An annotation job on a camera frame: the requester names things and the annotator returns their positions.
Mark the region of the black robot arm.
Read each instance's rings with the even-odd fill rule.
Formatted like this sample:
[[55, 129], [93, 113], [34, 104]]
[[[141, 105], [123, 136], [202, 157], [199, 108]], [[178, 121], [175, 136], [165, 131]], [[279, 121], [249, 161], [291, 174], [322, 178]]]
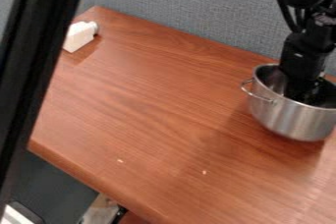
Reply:
[[317, 104], [334, 93], [322, 72], [336, 50], [336, 0], [275, 1], [291, 31], [279, 58], [279, 70], [286, 77], [283, 95]]

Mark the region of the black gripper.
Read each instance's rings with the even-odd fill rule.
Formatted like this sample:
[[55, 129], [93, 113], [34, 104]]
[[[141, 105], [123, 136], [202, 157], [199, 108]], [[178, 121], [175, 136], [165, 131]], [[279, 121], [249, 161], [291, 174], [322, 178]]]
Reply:
[[285, 40], [279, 70], [286, 77], [283, 94], [297, 102], [319, 102], [326, 93], [325, 70], [327, 57], [336, 49], [330, 32], [293, 32]]

